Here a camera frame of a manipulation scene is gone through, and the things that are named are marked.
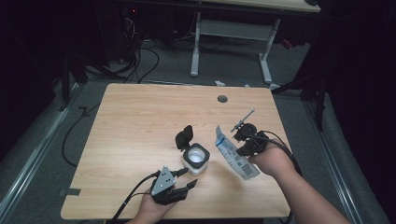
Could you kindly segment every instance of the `black cable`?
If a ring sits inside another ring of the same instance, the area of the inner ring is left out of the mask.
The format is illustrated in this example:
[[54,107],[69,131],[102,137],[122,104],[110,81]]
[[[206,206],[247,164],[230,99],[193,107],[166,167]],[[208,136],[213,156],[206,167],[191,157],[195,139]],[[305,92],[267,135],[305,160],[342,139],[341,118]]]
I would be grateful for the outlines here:
[[[174,40],[173,43],[182,47],[187,47],[187,46],[191,46],[192,44],[194,44],[194,40],[191,41],[191,38],[194,37],[194,35],[186,37],[184,39],[180,39],[180,40]],[[180,44],[178,42],[188,42],[188,44]]]
[[219,38],[212,38],[212,39],[215,39],[215,41],[206,42],[206,43],[216,43],[216,42],[219,41],[219,43],[218,43],[217,46],[215,46],[214,48],[206,48],[206,47],[204,47],[204,46],[202,46],[202,45],[200,44],[200,48],[201,48],[201,49],[206,49],[206,50],[215,50],[215,49],[220,48],[220,47],[223,45],[223,40],[224,40],[224,38],[219,37]]
[[291,219],[293,218],[293,213],[290,211],[289,212],[289,216],[286,219],[286,221],[283,221],[282,218],[279,218],[278,220],[280,221],[280,223],[282,224],[289,224],[291,222]]
[[142,82],[143,78],[146,77],[150,72],[152,72],[157,67],[158,63],[160,62],[160,56],[154,50],[152,50],[152,49],[145,49],[145,50],[152,52],[157,57],[157,62],[154,64],[154,66],[147,73],[145,73],[145,75],[143,75],[141,78],[139,78],[137,80],[137,84],[140,84]]
[[82,220],[78,224],[83,224],[83,223],[87,223],[87,222],[89,222],[89,220]]
[[262,140],[265,140],[265,141],[267,141],[267,142],[270,142],[270,143],[272,143],[272,144],[277,145],[278,147],[280,147],[280,148],[286,153],[286,155],[288,155],[288,157],[289,157],[289,159],[291,160],[291,162],[293,163],[294,169],[297,171],[297,173],[298,173],[300,176],[303,176],[303,172],[301,171],[300,166],[299,166],[299,164],[297,163],[297,160],[294,158],[293,154],[292,154],[291,151],[288,149],[288,147],[286,147],[286,144],[285,144],[279,137],[277,137],[277,139],[279,139],[279,140],[282,142],[282,144],[279,144],[277,141],[274,141],[274,140],[272,140],[272,139],[268,139],[268,138],[264,138],[264,137],[259,137],[259,136],[255,136],[255,135],[247,135],[247,137],[262,139]]
[[132,197],[134,197],[137,194],[134,194],[134,192],[137,190],[137,188],[140,187],[140,185],[142,185],[146,180],[152,178],[152,177],[156,177],[161,173],[161,171],[157,171],[154,174],[148,175],[146,176],[144,179],[142,179],[135,187],[134,189],[131,191],[131,193],[128,195],[128,197],[126,197],[125,201],[122,203],[122,205],[120,206],[119,210],[117,211],[116,215],[114,215],[114,217],[111,219],[110,224],[115,224],[117,219],[119,218],[121,212],[123,211],[123,209],[125,208],[125,206],[128,204],[128,202],[131,200]]
[[244,43],[238,43],[238,42],[231,41],[231,40],[228,40],[228,39],[229,39],[229,38],[224,38],[223,41],[224,41],[225,43],[234,44],[234,45],[239,45],[239,46],[245,46],[245,45],[253,44],[253,43],[256,43],[256,42],[259,41],[259,40],[249,39],[249,40],[245,41]]
[[[291,153],[291,151],[290,151],[290,150],[288,149],[288,147],[286,146],[285,142],[283,142],[282,139],[281,139],[278,135],[276,135],[275,133],[272,133],[272,132],[269,132],[269,131],[263,131],[263,132],[264,132],[264,133],[270,133],[270,134],[274,135],[282,144],[279,144],[277,141],[274,141],[274,140],[272,140],[272,139],[267,139],[267,138],[259,137],[259,136],[255,136],[255,135],[249,135],[248,137],[250,137],[250,138],[262,139],[262,140],[265,140],[265,141],[267,141],[267,142],[270,142],[270,143],[272,143],[272,144],[274,144],[274,145],[280,147],[280,148],[286,153],[286,155],[288,155],[289,159],[291,160],[291,162],[292,162],[293,165],[294,165],[294,169],[296,170],[296,172],[297,172],[300,176],[303,176],[303,172],[302,172],[301,169],[300,169],[300,165],[298,164],[297,160],[294,158],[294,155]],[[285,222],[284,222],[281,218],[279,219],[279,221],[280,221],[282,224],[289,224],[289,223],[291,222],[291,219],[292,219],[292,218],[293,218],[293,213],[290,211],[290,212],[289,212],[289,216],[288,216],[288,218],[286,219]]]
[[[128,64],[125,67],[122,67],[121,69],[114,71],[113,73],[115,74],[120,74],[123,72],[126,72],[128,70],[130,70],[132,67],[134,67],[135,64],[135,58],[134,56],[131,57],[131,60],[128,62]],[[103,76],[104,74],[101,72],[97,72],[97,71],[93,71],[88,67],[85,67],[85,72],[94,76]]]
[[194,16],[192,17],[192,22],[191,22],[191,26],[190,26],[189,31],[188,31],[185,35],[183,35],[182,37],[177,38],[177,39],[174,39],[173,42],[174,42],[175,44],[179,45],[179,44],[177,43],[177,41],[189,39],[189,38],[195,36],[195,34],[194,34],[194,35],[190,35],[190,36],[188,36],[188,35],[191,33],[192,28],[194,27],[194,24],[196,23],[196,22],[195,22],[196,18],[197,18],[197,12],[195,12],[195,13],[194,13]]
[[127,48],[129,48],[129,47],[132,46],[133,41],[134,41],[134,34],[135,34],[135,31],[136,31],[136,26],[134,25],[134,22],[131,19],[129,19],[128,17],[125,17],[124,21],[128,21],[129,22],[128,28],[126,28],[124,33],[123,33],[124,36],[125,36],[126,46],[127,46]]
[[149,194],[149,193],[136,193],[136,194],[133,194],[131,198],[133,198],[136,195],[140,195],[140,194]]
[[200,43],[203,44],[215,44],[219,43],[224,39],[222,36],[216,35],[200,35]]
[[140,47],[137,49],[137,64],[134,66],[134,70],[132,70],[132,72],[127,76],[127,78],[125,78],[124,83],[128,82],[131,83],[132,79],[134,78],[134,74],[137,75],[137,67],[140,65],[140,58],[141,58],[141,54],[140,54]]
[[84,114],[82,114],[81,117],[80,117],[79,119],[77,119],[77,120],[73,123],[73,125],[69,128],[69,130],[67,131],[66,135],[64,136],[64,141],[62,142],[62,156],[64,157],[64,160],[65,160],[69,165],[71,165],[71,166],[77,167],[76,164],[74,164],[73,162],[71,162],[69,159],[66,158],[66,155],[65,155],[65,153],[64,153],[64,145],[66,144],[67,137],[68,137],[69,134],[73,131],[73,129],[76,127],[76,125],[77,125],[82,119],[84,119],[85,117],[87,117],[87,115],[89,115],[89,114],[90,114],[96,107],[98,107],[99,105],[100,105],[100,103],[97,104],[97,105],[95,105],[95,106],[94,106],[93,108],[91,108],[90,110],[88,110],[88,112],[85,112]]

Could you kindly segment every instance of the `wooden table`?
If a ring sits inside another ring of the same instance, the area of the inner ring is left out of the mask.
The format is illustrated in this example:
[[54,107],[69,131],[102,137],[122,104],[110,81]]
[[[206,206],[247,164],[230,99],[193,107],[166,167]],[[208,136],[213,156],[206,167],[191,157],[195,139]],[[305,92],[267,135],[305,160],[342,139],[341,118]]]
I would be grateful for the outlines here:
[[[228,98],[218,101],[219,95]],[[215,146],[215,129],[239,147],[232,127],[254,107],[248,118],[259,130],[288,142],[271,92],[264,88],[110,84],[92,126],[68,195],[65,219],[110,219],[133,187],[167,165],[183,167],[175,136],[191,125],[194,137],[210,152],[207,169],[185,174],[177,188],[195,178],[198,183],[165,218],[286,217],[289,207],[278,184],[260,174],[243,180]],[[137,192],[149,188],[147,181]],[[141,197],[133,197],[120,218],[134,217]]]

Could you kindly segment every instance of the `desk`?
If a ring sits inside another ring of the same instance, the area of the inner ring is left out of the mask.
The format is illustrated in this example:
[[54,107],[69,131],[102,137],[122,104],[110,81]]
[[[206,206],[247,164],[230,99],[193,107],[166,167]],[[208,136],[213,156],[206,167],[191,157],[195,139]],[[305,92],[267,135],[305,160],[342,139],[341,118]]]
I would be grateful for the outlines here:
[[[320,11],[320,8],[318,6],[309,6],[304,0],[204,0],[203,2],[232,4],[243,7],[267,7],[304,12]],[[279,18],[277,18],[271,25],[254,25],[228,21],[201,20],[201,13],[198,13],[195,25],[195,45],[192,54],[191,76],[198,76],[200,58],[200,35],[218,35],[225,37],[236,37],[266,41],[263,52],[259,54],[259,60],[262,67],[262,75],[264,77],[264,81],[267,84],[271,84],[272,78],[268,68],[267,57],[270,48],[274,42],[279,23]]]
[[[220,103],[219,95],[228,102]],[[268,89],[110,84],[70,186],[80,193],[66,196],[62,217],[110,219],[141,179],[164,165],[182,168],[175,137],[189,124],[191,142],[210,152],[209,164],[198,176],[177,179],[178,188],[198,182],[165,218],[286,217],[290,209],[275,180],[264,174],[243,180],[215,146],[216,127],[231,139],[230,130],[251,107],[256,112],[247,122],[288,142]],[[120,218],[134,217],[140,200],[133,197]]]
[[263,9],[277,9],[276,14],[280,11],[294,11],[294,12],[320,12],[319,6],[309,6],[305,0],[105,0],[114,3],[129,3],[137,7],[171,7],[174,9],[192,9],[195,11],[211,11],[211,12],[226,12],[226,11],[246,11],[247,13],[259,12],[269,13],[269,10]]

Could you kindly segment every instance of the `wrist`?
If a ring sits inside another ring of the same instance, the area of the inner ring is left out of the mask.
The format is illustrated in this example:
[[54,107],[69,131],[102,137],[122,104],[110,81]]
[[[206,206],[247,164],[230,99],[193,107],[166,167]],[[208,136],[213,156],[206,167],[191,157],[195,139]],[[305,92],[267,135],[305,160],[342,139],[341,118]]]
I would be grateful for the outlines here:
[[299,175],[297,171],[292,168],[292,169],[282,169],[274,174],[272,174],[272,177],[276,180],[276,182],[282,182],[284,180],[288,180],[295,175]]
[[143,218],[141,216],[136,216],[134,219],[132,219],[128,224],[155,224],[156,222],[150,222],[146,218]]

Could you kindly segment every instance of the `table hole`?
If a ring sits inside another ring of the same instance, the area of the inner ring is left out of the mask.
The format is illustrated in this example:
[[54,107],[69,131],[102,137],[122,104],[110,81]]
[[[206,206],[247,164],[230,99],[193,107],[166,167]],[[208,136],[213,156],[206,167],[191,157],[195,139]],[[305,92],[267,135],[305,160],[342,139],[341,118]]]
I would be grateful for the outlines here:
[[219,101],[220,103],[227,103],[228,98],[227,98],[227,96],[225,96],[225,95],[220,95],[220,96],[218,96],[218,101]]

